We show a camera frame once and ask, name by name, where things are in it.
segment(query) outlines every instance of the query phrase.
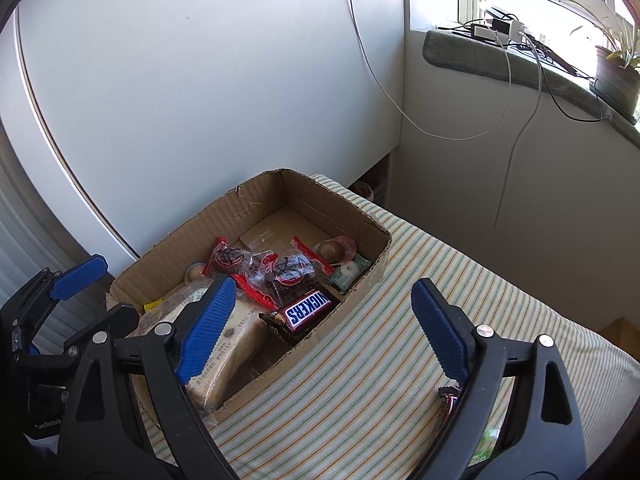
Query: striped mattress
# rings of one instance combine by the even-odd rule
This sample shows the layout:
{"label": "striped mattress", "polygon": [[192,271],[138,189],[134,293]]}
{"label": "striped mattress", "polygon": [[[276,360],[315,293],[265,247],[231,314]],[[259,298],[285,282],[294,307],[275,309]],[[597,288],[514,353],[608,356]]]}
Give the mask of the striped mattress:
{"label": "striped mattress", "polygon": [[[553,337],[593,462],[638,398],[640,364],[437,238],[325,176],[314,178],[391,232],[389,260],[380,285],[350,317],[295,368],[210,430],[238,475],[387,480],[409,474],[434,437],[436,389],[451,384],[411,310],[411,286],[425,276],[475,324],[514,339]],[[505,380],[490,426],[501,424],[509,392]],[[175,463],[161,430],[143,417],[156,455]]]}

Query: white wall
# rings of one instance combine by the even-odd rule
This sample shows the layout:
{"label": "white wall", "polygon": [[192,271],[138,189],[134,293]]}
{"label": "white wall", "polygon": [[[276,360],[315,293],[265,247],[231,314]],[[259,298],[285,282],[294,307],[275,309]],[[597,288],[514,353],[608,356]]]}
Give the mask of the white wall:
{"label": "white wall", "polygon": [[[354,7],[369,59],[400,100],[402,0]],[[399,115],[366,70],[346,0],[23,0],[18,18],[41,129],[139,254],[263,170],[350,184],[398,143]],[[0,100],[20,160],[62,218],[70,205],[20,140],[15,109]],[[110,262],[116,274],[123,265]]]}
{"label": "white wall", "polygon": [[[468,137],[502,113],[505,82],[429,65],[408,32],[404,110],[427,132]],[[503,122],[467,142],[433,139],[402,121],[389,207],[563,316],[599,330],[640,325],[640,150],[605,123],[568,120],[548,94],[520,138],[492,231],[509,150],[536,91],[513,86]],[[559,100],[567,113],[590,118]]]}

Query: yellow label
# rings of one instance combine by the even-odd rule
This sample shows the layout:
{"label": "yellow label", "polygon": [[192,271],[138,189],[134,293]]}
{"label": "yellow label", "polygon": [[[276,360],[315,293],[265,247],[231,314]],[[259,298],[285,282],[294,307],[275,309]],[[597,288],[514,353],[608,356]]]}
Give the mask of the yellow label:
{"label": "yellow label", "polygon": [[159,300],[152,301],[151,303],[147,303],[144,306],[145,312],[148,312],[149,310],[151,310],[156,305],[159,305],[160,303],[162,303],[162,298],[160,298]]}

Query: snickers wrapper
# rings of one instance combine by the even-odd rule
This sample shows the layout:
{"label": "snickers wrapper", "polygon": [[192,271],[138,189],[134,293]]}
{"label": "snickers wrapper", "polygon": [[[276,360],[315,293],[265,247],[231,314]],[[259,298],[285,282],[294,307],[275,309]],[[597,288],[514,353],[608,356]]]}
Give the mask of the snickers wrapper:
{"label": "snickers wrapper", "polygon": [[260,314],[260,318],[284,341],[295,346],[337,305],[338,299],[315,283],[296,300],[274,312]]}

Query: charger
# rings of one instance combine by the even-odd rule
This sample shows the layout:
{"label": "charger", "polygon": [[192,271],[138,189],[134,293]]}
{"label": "charger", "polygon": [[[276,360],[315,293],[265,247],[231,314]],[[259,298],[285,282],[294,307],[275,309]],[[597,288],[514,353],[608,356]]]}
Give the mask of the charger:
{"label": "charger", "polygon": [[511,41],[522,43],[524,41],[524,23],[518,20],[511,20],[508,34]]}
{"label": "charger", "polygon": [[490,27],[497,32],[501,32],[503,34],[508,34],[510,29],[510,21],[511,20],[499,20],[498,18],[492,18],[491,20],[487,20],[490,23]]}
{"label": "charger", "polygon": [[489,27],[485,25],[478,25],[477,23],[471,26],[471,37],[474,40],[493,41],[495,44],[498,44],[504,48],[509,42],[509,37],[507,34],[499,32],[497,30],[491,30]]}

